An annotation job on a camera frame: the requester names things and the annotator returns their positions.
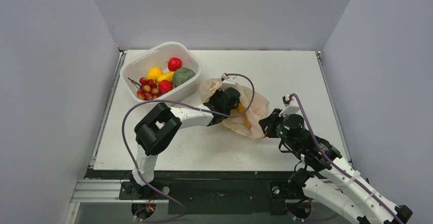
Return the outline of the yellow fake pear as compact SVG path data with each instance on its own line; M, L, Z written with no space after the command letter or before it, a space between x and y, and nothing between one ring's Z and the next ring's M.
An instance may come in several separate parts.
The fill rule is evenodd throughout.
M244 113L246 110L246 108L242 104L239 104L236 109L239 113Z

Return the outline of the translucent orange plastic bag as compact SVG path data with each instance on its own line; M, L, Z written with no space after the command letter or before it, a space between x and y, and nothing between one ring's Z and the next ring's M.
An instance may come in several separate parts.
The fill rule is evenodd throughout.
M199 87L199 94L202 102L208 101L208 99L217 91L222 84L222 80L220 78L217 79L206 79L202 81ZM240 92L240 104L242 104L245 108L248 106L251 99L253 99L253 103L246 112L241 117L237 118L226 118L222 121L222 125L231 129L232 131L241 134L243 136L247 136L251 139L263 139L265 135L262 132L262 129L259 125L259 120L264 119L267 116L267 109L269 105L269 101L267 98L262 96L258 92L253 92L251 88L247 86L243 86L240 84L236 84L235 89ZM239 115L240 113L237 109L231 111L233 115ZM250 121L252 127L251 129L247 129L243 124L243 117L247 116Z

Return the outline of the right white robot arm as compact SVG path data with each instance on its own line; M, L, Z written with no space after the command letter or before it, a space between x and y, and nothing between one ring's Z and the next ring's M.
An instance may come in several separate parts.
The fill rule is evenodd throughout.
M316 136L307 118L281 115L275 109L259 121L265 136L280 139L280 146L311 167L297 170L288 183L289 193L319 201L351 223L407 223L412 210L398 205L373 188L354 170L340 151Z

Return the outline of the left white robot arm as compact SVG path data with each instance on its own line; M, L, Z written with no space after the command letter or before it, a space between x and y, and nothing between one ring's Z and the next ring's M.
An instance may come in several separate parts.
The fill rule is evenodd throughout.
M135 126L137 167L132 170L132 191L139 198L151 195L158 155L171 143L180 129L213 126L221 123L240 103L240 92L230 87L217 90L198 108L175 108L157 103Z

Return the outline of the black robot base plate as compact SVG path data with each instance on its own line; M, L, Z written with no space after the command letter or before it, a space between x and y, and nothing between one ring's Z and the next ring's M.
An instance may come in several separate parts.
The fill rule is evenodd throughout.
M87 180L118 180L116 200L131 201L132 212L141 216L167 204L168 213L283 215L288 205L304 198L289 183L288 171L156 171L151 183L159 189L140 187L129 170L88 169Z

